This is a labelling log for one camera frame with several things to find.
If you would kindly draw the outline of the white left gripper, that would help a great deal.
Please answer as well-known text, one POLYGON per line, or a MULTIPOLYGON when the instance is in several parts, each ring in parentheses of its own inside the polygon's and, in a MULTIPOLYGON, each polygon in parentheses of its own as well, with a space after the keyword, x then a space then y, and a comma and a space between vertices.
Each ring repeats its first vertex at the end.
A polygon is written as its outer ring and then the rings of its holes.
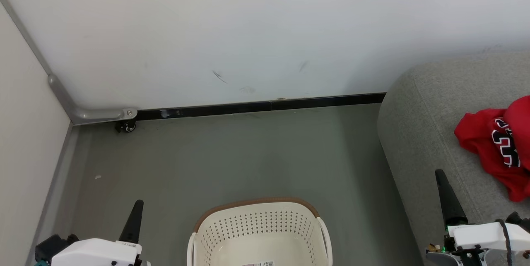
POLYGON ((52 266, 150 266, 140 259, 140 231, 144 202, 131 209, 118 241, 90 238, 72 243, 51 259, 52 266))

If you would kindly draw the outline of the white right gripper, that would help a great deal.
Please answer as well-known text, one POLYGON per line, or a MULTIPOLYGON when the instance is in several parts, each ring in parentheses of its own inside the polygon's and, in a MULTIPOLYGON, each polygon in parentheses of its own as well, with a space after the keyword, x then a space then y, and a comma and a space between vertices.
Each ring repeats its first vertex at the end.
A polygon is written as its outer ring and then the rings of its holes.
POLYGON ((447 227, 448 241, 444 242, 443 251, 462 250, 508 250, 525 252, 530 249, 530 234, 517 224, 494 221, 488 224, 472 224, 456 196, 449 180, 442 169, 435 170, 436 184, 443 217, 447 227))

